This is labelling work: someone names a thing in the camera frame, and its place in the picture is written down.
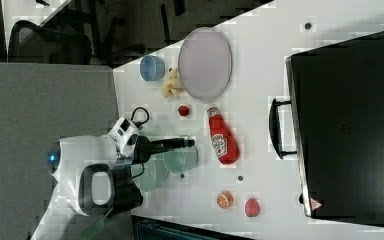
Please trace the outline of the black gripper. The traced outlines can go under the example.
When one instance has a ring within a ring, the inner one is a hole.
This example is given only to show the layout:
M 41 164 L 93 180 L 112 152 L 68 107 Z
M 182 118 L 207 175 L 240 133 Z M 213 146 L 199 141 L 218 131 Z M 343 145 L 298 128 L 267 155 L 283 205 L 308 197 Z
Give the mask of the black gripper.
M 146 136 L 139 136 L 134 149 L 133 164 L 146 163 L 153 154 L 193 147 L 194 145 L 195 141 L 193 139 L 171 138 L 151 142 Z

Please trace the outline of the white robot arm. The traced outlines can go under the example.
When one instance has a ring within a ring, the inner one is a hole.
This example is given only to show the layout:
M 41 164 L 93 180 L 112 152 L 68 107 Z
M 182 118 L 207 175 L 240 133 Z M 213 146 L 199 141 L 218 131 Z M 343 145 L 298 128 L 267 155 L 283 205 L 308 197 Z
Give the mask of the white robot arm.
M 120 140 L 109 135 L 59 140 L 46 162 L 56 181 L 49 205 L 28 240 L 62 240 L 71 220 L 103 215 L 114 206 L 113 171 L 142 164 L 154 154 L 192 147 L 188 138 L 151 141 L 134 134 Z

